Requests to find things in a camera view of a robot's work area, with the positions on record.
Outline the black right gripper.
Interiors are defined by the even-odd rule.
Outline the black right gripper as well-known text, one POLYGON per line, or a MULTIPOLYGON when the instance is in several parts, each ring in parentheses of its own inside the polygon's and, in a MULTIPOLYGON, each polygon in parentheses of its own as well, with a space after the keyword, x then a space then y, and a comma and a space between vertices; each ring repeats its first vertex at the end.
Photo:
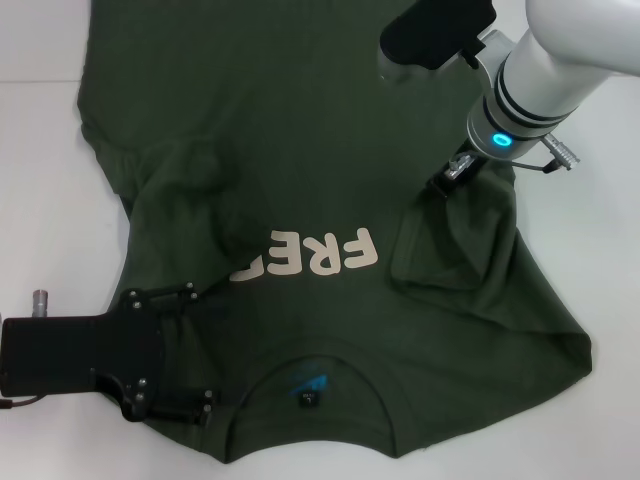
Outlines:
POLYGON ((470 141, 465 141, 425 185, 436 197, 447 199, 453 192, 468 184, 487 164, 488 159, 470 141))

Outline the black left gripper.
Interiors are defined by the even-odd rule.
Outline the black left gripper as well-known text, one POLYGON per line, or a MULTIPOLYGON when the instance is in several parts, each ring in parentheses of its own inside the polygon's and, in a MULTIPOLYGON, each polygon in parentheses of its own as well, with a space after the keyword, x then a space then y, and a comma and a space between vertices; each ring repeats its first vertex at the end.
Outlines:
POLYGON ((157 311, 190 313, 217 291, 192 281, 133 287, 100 315, 9 318, 1 333, 1 394, 98 392, 112 397, 128 421, 205 424, 220 400, 218 389, 159 389, 164 341, 157 311))

